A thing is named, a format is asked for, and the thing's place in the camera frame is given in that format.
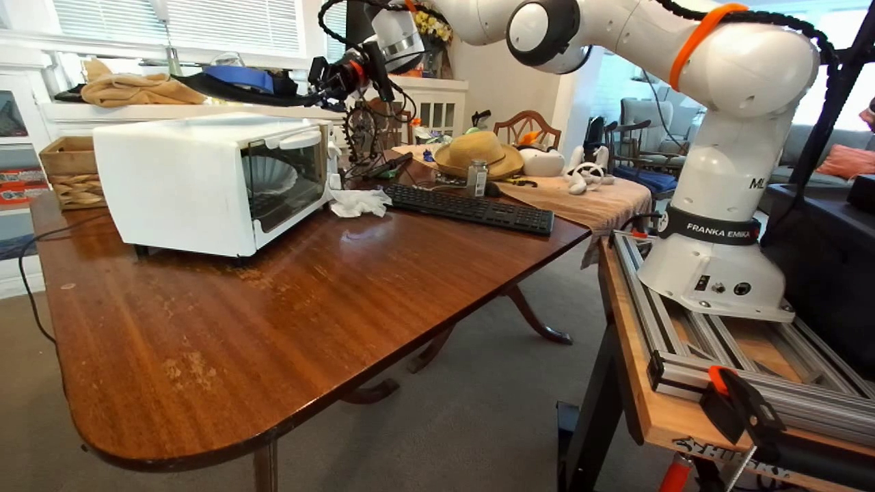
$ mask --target chair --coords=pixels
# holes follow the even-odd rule
[[[642,141],[648,141],[644,130],[650,129],[650,119],[636,119],[636,116],[627,116],[627,119],[629,124],[621,124],[618,119],[605,124],[605,145],[610,150],[610,161],[606,161],[610,174],[648,185],[653,194],[653,201],[673,197],[677,185],[674,174],[653,170],[653,161],[662,157],[662,163],[666,163],[666,157],[653,155],[648,161],[642,153],[644,146]]]
[[[534,109],[523,109],[517,111],[512,119],[498,119],[493,124],[493,130],[498,134],[498,140],[504,145],[513,145],[513,146],[542,146],[542,150],[558,150],[558,141],[562,137],[560,129],[551,129],[542,111]]]

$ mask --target office chair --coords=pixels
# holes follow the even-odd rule
[[[674,174],[684,167],[684,137],[673,137],[674,107],[653,97],[621,97],[624,161]]]
[[[498,119],[493,130],[504,145],[539,146],[539,150],[558,150],[558,141],[562,137],[560,129],[551,129],[542,116],[542,111],[534,111],[534,109],[523,109],[509,119]]]
[[[636,134],[644,130],[650,119],[635,119],[621,124],[618,119],[605,124],[605,145],[610,150],[606,172],[642,183],[653,194],[653,204],[674,194],[677,176],[670,172],[659,172],[636,163]]]
[[[591,123],[584,124],[584,137],[581,137],[581,157],[584,161],[596,161],[596,150],[602,145],[606,145],[605,124],[606,124],[605,116],[591,116]]]

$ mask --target cabinet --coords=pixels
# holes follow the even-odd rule
[[[0,47],[0,297],[24,291],[18,247],[33,238],[26,197],[47,187],[39,150],[48,145],[48,130],[39,111],[47,101],[40,71],[43,52]],[[43,290],[39,257],[24,253],[29,290]]]
[[[416,101],[419,119],[427,129],[442,137],[458,137],[471,124],[468,82],[416,77],[394,77],[394,82]]]

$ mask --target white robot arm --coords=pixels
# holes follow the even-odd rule
[[[780,161],[792,111],[817,77],[817,49],[780,25],[725,21],[685,49],[718,1],[684,0],[435,0],[461,40],[506,38],[509,52],[542,71],[577,71],[584,47],[605,47],[670,79],[707,115],[685,153],[639,280],[692,312],[792,320],[785,275],[758,246],[755,208]]]

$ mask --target microwave door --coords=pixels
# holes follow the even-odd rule
[[[318,170],[318,146],[246,146],[244,174],[251,219],[262,231],[285,223],[323,197],[323,170]]]

